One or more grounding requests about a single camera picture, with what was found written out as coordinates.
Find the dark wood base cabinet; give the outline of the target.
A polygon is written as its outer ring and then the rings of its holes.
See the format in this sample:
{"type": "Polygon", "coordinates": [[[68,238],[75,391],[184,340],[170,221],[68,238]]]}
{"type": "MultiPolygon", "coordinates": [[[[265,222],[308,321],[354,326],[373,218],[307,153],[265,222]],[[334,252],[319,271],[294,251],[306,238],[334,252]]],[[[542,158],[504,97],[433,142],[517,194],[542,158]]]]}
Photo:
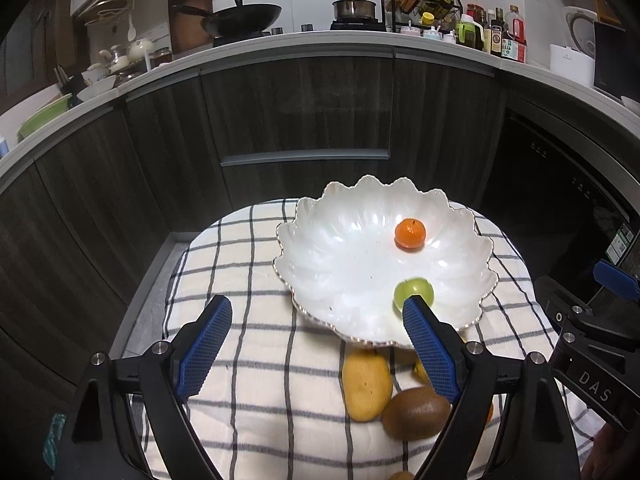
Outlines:
{"type": "Polygon", "coordinates": [[[168,68],[1,162],[1,405],[56,411],[171,235],[363,174],[478,206],[506,90],[440,54],[274,54],[168,68]]]}

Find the black spice rack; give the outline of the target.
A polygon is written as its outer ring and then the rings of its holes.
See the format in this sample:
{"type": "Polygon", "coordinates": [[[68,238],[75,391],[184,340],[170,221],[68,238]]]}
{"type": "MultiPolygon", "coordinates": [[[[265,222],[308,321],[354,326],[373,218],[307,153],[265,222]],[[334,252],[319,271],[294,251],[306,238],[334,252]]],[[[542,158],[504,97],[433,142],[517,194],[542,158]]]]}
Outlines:
{"type": "Polygon", "coordinates": [[[400,32],[409,26],[418,29],[435,26],[448,32],[463,14],[461,0],[380,0],[380,3],[381,20],[388,32],[400,32]]]}

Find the dark soy sauce bottle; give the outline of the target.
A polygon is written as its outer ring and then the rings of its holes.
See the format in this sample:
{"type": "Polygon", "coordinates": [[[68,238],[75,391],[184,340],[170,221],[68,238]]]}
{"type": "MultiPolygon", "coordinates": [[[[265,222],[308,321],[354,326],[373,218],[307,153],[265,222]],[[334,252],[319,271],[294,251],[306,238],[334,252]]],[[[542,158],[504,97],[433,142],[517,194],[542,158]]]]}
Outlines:
{"type": "Polygon", "coordinates": [[[494,15],[491,20],[491,40],[490,53],[492,55],[502,57],[502,36],[503,36],[503,10],[495,8],[494,15]]]}

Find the black wok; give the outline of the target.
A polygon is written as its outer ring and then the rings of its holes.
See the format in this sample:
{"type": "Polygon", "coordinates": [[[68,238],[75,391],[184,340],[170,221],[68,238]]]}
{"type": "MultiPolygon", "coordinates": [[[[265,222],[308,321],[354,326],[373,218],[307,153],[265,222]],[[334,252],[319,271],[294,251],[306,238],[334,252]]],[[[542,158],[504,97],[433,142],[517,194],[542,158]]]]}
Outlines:
{"type": "Polygon", "coordinates": [[[214,38],[260,35],[277,21],[282,12],[282,8],[277,4],[233,1],[234,6],[216,12],[185,4],[175,4],[171,10],[178,14],[197,16],[201,19],[201,29],[214,38]]]}

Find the white black checked cloth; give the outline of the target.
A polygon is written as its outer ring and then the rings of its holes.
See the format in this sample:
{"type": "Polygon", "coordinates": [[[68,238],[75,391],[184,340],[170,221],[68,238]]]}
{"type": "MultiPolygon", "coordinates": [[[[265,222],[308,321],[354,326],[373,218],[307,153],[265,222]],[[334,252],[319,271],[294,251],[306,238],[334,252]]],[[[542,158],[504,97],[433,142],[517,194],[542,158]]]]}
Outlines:
{"type": "MultiPolygon", "coordinates": [[[[213,294],[232,302],[231,330],[186,414],[224,479],[388,479],[416,474],[435,438],[402,443],[378,420],[345,412],[341,371],[349,347],[293,307],[272,268],[277,225],[297,200],[272,200],[228,214],[191,244],[172,242],[124,356],[141,354],[195,320],[213,294]]],[[[475,227],[494,241],[499,281],[483,316],[463,333],[496,356],[546,358],[558,336],[534,298],[513,244],[488,219],[475,227]]]]}

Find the orange mandarin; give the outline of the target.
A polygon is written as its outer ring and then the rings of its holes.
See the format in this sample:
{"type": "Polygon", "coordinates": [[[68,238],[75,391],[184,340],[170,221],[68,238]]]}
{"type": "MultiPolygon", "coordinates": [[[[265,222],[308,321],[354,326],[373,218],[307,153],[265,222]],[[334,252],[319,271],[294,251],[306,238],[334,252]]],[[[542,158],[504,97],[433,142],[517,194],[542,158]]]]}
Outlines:
{"type": "Polygon", "coordinates": [[[426,241],[426,227],[416,218],[405,218],[398,223],[394,232],[395,243],[405,250],[421,249],[426,241]]]}

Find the green apple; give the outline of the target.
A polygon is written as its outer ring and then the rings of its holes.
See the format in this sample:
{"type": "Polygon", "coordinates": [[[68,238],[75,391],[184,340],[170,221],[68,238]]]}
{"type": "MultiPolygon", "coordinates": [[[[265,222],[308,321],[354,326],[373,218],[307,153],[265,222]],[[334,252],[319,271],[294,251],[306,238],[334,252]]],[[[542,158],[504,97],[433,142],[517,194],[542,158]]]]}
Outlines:
{"type": "Polygon", "coordinates": [[[433,286],[426,278],[408,278],[400,282],[394,290],[394,307],[401,312],[405,301],[412,296],[420,296],[431,306],[435,297],[433,286]]]}

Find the yellow mango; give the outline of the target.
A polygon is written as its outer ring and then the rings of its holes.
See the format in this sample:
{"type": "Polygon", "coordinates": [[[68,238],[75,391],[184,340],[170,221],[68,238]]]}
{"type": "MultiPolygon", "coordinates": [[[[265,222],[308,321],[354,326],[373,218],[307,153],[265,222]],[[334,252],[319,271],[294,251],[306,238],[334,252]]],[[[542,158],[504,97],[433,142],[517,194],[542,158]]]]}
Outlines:
{"type": "Polygon", "coordinates": [[[345,408],[354,422],[370,422],[382,414],[393,391],[387,360],[373,350],[353,351],[342,368],[345,408]]]}

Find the green plastic basin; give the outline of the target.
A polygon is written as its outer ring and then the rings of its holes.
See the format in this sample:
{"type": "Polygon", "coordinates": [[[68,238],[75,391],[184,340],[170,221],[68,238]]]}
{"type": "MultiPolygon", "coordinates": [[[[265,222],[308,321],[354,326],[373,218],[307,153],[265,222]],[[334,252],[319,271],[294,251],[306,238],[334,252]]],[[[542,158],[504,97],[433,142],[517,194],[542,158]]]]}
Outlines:
{"type": "Polygon", "coordinates": [[[68,111],[68,102],[72,98],[71,94],[60,96],[55,101],[41,107],[32,117],[29,117],[21,128],[17,131],[17,142],[22,142],[38,129],[52,122],[53,119],[68,111]]]}

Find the white scalloped fruit bowl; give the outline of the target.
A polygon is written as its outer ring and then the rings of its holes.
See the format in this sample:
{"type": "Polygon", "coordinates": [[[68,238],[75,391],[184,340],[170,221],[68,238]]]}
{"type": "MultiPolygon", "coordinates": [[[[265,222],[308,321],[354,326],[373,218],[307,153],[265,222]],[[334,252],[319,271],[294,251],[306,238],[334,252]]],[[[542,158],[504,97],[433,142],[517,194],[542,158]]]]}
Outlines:
{"type": "Polygon", "coordinates": [[[320,197],[301,198],[276,237],[273,269],[293,307],[361,347],[411,349],[393,302],[396,286],[408,278],[431,283],[434,315],[455,330],[480,322],[483,300],[499,281],[489,265],[494,242],[478,234],[473,211],[438,188],[418,190],[408,178],[331,182],[320,197]],[[405,218],[426,227],[421,249],[396,245],[395,228],[405,218]]]}

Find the white box container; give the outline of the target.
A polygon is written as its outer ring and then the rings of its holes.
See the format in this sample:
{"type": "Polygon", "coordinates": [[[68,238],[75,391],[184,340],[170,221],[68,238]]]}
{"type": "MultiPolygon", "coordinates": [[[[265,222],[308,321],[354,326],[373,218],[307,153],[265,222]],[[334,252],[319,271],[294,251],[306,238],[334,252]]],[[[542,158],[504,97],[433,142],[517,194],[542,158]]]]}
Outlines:
{"type": "Polygon", "coordinates": [[[550,70],[561,77],[591,88],[594,81],[596,62],[588,54],[562,47],[550,46],[550,70]]]}

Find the black built-in dishwasher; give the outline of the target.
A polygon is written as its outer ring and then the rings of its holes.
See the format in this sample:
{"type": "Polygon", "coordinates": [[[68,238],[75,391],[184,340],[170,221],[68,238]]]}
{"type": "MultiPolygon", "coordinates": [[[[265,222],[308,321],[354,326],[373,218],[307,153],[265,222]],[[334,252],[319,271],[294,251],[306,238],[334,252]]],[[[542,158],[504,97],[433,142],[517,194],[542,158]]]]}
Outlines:
{"type": "Polygon", "coordinates": [[[524,259],[583,300],[600,289],[593,268],[620,263],[639,234],[639,214],[570,145],[577,130],[523,99],[506,102],[480,213],[524,259]]]}

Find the white ceramic teapot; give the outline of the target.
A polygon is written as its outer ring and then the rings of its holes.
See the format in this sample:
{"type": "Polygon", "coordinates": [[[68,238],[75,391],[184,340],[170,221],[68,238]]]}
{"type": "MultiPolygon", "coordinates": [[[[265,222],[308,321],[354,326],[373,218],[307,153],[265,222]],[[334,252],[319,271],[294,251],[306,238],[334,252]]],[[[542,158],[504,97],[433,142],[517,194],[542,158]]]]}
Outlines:
{"type": "Polygon", "coordinates": [[[151,56],[154,50],[153,41],[149,38],[134,40],[128,47],[128,58],[130,63],[144,61],[147,56],[151,56]]]}

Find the yellow lemon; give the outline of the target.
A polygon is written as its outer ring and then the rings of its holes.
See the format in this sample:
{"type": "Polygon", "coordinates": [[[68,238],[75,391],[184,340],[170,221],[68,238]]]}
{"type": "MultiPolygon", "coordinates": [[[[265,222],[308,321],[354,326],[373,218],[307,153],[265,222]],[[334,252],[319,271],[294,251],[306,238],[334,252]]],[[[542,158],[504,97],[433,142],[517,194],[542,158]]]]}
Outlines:
{"type": "Polygon", "coordinates": [[[413,365],[413,376],[423,385],[431,385],[430,378],[420,360],[416,360],[413,365]]]}

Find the brown wooden cutting board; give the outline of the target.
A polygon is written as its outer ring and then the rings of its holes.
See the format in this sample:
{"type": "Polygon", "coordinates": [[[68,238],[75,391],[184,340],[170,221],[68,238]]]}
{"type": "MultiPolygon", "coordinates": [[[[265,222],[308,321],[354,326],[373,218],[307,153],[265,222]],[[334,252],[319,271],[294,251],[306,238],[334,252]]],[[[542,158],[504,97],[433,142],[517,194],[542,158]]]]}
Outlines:
{"type": "Polygon", "coordinates": [[[171,51],[174,55],[189,53],[201,48],[210,48],[213,37],[201,26],[201,17],[179,13],[175,6],[193,6],[210,12],[213,0],[168,0],[168,22],[171,51]]]}

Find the steel saucepan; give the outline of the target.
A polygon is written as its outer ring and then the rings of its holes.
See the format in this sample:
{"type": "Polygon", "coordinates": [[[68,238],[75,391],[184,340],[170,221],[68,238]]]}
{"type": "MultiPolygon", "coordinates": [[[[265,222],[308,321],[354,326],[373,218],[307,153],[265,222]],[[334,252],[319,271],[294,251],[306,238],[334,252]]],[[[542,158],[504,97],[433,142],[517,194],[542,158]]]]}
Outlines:
{"type": "Polygon", "coordinates": [[[336,0],[332,3],[338,22],[372,22],[376,19],[373,0],[336,0]]]}

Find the white electric kettle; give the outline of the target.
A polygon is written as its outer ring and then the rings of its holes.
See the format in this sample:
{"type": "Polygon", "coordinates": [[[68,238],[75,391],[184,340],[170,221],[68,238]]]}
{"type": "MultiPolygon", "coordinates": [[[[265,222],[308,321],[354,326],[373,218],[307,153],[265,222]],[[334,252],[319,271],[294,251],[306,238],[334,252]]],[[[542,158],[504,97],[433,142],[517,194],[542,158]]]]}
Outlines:
{"type": "Polygon", "coordinates": [[[598,14],[579,6],[564,6],[563,18],[572,48],[593,58],[596,55],[594,23],[598,20],[598,14]]]}

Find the brown kiwi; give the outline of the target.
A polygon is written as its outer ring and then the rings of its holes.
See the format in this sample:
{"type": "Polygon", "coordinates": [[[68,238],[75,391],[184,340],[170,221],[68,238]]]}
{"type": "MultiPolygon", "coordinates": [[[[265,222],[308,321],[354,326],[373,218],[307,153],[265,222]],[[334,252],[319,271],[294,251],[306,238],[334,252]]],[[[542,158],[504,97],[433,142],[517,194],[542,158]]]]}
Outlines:
{"type": "Polygon", "coordinates": [[[412,442],[436,436],[451,411],[449,401],[431,387],[410,388],[396,394],[386,405],[381,422],[391,438],[412,442]]]}

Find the red label bottle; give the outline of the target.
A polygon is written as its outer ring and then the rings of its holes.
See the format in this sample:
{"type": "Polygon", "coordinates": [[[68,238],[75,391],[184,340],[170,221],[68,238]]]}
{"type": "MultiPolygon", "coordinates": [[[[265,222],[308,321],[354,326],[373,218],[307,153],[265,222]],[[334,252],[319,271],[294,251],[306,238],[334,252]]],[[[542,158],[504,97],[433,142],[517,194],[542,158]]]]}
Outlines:
{"type": "Polygon", "coordinates": [[[519,63],[526,61],[525,22],[515,4],[510,5],[504,18],[502,56],[519,63]]]}

